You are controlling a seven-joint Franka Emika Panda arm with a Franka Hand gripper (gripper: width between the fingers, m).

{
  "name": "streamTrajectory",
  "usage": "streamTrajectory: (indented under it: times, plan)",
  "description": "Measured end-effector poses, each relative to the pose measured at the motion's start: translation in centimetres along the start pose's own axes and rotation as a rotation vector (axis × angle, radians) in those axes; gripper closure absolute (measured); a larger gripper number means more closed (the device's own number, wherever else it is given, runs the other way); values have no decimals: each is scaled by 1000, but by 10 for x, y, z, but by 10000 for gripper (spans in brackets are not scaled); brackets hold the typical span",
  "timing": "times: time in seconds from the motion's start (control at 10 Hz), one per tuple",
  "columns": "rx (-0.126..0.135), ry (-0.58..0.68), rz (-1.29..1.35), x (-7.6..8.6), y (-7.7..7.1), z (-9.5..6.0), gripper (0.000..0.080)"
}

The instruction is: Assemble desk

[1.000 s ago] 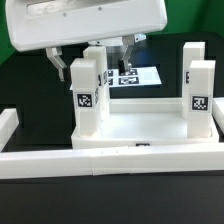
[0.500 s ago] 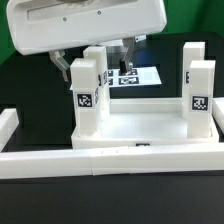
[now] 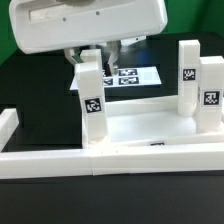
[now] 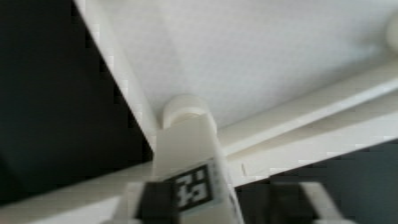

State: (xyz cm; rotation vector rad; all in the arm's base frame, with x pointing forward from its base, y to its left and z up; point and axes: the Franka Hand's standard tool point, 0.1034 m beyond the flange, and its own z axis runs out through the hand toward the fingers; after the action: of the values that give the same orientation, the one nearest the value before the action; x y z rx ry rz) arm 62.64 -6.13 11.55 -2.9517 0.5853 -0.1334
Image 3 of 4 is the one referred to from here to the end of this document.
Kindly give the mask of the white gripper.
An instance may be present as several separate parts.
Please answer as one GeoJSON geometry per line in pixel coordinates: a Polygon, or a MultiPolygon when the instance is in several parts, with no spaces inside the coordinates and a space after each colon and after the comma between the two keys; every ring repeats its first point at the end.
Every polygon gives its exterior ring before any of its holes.
{"type": "Polygon", "coordinates": [[[79,48],[108,42],[105,74],[114,75],[120,42],[161,33],[168,23],[164,0],[11,0],[9,17],[18,47],[26,54],[64,50],[73,65],[79,48]]]}

